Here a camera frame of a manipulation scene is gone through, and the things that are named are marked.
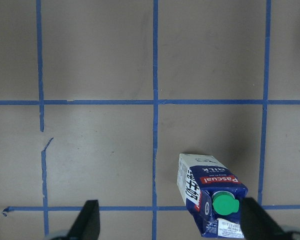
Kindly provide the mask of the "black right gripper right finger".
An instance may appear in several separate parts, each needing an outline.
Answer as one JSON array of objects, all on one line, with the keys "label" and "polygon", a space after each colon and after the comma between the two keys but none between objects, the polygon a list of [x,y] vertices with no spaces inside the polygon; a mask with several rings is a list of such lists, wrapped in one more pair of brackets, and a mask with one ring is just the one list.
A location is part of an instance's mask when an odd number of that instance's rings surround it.
[{"label": "black right gripper right finger", "polygon": [[246,240],[285,240],[283,229],[252,197],[241,202],[240,227]]}]

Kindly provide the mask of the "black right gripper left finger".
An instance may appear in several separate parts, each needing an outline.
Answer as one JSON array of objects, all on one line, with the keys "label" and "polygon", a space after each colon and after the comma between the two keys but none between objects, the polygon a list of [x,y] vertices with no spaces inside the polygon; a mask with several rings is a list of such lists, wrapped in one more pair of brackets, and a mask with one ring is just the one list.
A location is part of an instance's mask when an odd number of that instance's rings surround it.
[{"label": "black right gripper left finger", "polygon": [[67,240],[98,240],[101,231],[98,200],[87,200],[66,235]]}]

